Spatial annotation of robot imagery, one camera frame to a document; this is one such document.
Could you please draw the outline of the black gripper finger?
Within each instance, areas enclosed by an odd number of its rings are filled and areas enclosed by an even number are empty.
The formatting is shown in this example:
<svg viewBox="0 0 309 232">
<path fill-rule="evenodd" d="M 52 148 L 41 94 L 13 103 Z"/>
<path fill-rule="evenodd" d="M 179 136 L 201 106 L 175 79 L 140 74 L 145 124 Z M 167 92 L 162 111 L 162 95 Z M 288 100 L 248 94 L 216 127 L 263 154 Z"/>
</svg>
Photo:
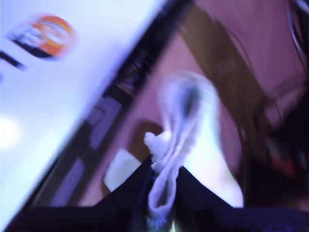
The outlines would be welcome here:
<svg viewBox="0 0 309 232">
<path fill-rule="evenodd" d="M 228 203 L 203 186 L 186 168 L 177 177 L 176 205 L 187 208 L 231 208 Z"/>
<path fill-rule="evenodd" d="M 153 185 L 151 158 L 148 157 L 116 190 L 95 205 L 95 208 L 132 208 Z"/>
</svg>

